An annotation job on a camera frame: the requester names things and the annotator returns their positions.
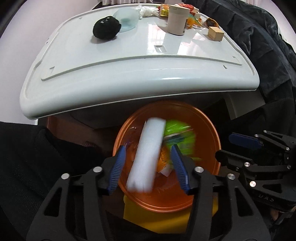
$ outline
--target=metal screw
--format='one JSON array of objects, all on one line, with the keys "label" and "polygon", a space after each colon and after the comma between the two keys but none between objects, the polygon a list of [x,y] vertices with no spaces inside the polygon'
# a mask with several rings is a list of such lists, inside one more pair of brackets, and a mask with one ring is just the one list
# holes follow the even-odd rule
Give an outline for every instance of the metal screw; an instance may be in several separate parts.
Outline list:
[{"label": "metal screw", "polygon": [[204,171],[202,167],[195,167],[194,170],[199,173],[202,173]]},{"label": "metal screw", "polygon": [[103,171],[103,168],[101,168],[101,167],[94,167],[93,168],[93,171],[94,172],[101,172],[101,171]]},{"label": "metal screw", "polygon": [[70,177],[70,174],[69,173],[64,173],[63,175],[61,175],[61,178],[62,179],[68,179]]},{"label": "metal screw", "polygon": [[255,181],[251,181],[250,182],[250,186],[253,188],[253,187],[255,187],[256,186],[256,182]]},{"label": "metal screw", "polygon": [[233,180],[233,179],[235,179],[235,175],[232,173],[229,173],[229,174],[227,174],[227,178],[230,180]]}]

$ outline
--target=dark gray fabric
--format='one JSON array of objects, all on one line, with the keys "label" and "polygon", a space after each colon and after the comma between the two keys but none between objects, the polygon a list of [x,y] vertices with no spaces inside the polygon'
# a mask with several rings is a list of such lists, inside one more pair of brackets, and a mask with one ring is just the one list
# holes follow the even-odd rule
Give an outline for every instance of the dark gray fabric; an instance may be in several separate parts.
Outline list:
[{"label": "dark gray fabric", "polygon": [[240,0],[184,2],[215,19],[246,53],[259,74],[260,91],[267,102],[293,98],[296,54],[278,35],[277,22],[270,13]]}]

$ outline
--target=white wall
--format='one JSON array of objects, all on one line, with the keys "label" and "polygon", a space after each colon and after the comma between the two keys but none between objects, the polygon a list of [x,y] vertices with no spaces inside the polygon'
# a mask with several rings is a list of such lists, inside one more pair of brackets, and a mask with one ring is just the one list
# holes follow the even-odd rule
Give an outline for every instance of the white wall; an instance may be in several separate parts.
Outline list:
[{"label": "white wall", "polygon": [[30,123],[19,95],[27,72],[55,28],[98,0],[27,0],[0,38],[0,121]]}]

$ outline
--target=yellow box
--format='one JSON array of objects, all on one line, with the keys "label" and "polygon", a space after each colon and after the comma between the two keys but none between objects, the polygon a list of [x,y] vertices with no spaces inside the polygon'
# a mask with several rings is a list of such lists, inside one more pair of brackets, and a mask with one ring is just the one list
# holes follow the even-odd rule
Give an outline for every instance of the yellow box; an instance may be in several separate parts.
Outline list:
[{"label": "yellow box", "polygon": [[[123,218],[155,233],[185,233],[191,207],[174,213],[156,213],[141,208],[126,195]],[[218,197],[213,199],[213,215],[218,211]]]},{"label": "yellow box", "polygon": [[222,41],[224,32],[217,27],[209,27],[209,32],[207,35],[214,41]]}]

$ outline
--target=crumpled white bag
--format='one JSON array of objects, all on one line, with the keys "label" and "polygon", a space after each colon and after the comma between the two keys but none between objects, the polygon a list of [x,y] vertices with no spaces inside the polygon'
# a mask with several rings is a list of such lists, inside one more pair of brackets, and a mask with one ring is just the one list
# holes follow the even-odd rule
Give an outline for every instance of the crumpled white bag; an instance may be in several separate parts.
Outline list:
[{"label": "crumpled white bag", "polygon": [[139,19],[142,19],[143,17],[150,17],[151,15],[158,16],[157,7],[142,6],[142,4],[140,4],[139,6],[135,7],[135,10],[137,10],[139,13]]}]

